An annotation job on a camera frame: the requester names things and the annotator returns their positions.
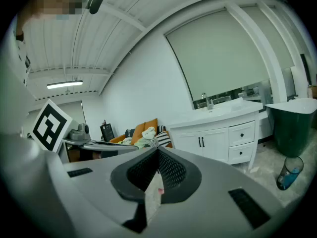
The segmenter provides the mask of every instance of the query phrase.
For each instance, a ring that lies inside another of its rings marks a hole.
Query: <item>cabinet drawer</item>
[[[251,160],[254,142],[229,147],[229,164],[237,164]]]
[[[242,145],[254,141],[255,122],[229,127],[229,146]]]

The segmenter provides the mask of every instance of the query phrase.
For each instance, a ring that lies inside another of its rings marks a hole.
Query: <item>striped pillow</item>
[[[134,129],[127,129],[125,131],[125,137],[132,137],[134,133]]]
[[[163,132],[163,131],[166,131],[166,127],[164,125],[159,125],[158,126],[158,135]]]
[[[158,140],[159,146],[166,146],[170,142],[172,142],[172,140],[170,140],[169,136],[167,135],[166,131],[161,132],[160,134],[155,136],[155,138]]]

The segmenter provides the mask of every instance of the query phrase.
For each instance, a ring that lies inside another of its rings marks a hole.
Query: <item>faucet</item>
[[[208,96],[206,93],[202,93],[202,99],[206,99],[206,103],[207,103],[207,109],[211,110],[213,108],[213,101],[212,99],[208,99]]]

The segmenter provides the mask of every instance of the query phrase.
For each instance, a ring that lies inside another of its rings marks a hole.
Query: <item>dust bin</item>
[[[304,98],[266,105],[274,119],[277,149],[287,157],[300,156],[306,147],[317,110],[317,100]]]
[[[276,185],[280,190],[286,190],[295,181],[304,168],[303,160],[300,157],[286,158]]]

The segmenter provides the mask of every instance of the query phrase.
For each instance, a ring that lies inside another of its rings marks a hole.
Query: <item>white ceiling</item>
[[[24,29],[32,67],[28,88],[37,100],[66,96],[66,88],[46,85],[78,79],[83,85],[70,87],[68,95],[100,93],[127,47],[191,1],[199,0],[104,0],[95,15],[84,10],[63,20],[32,19]]]

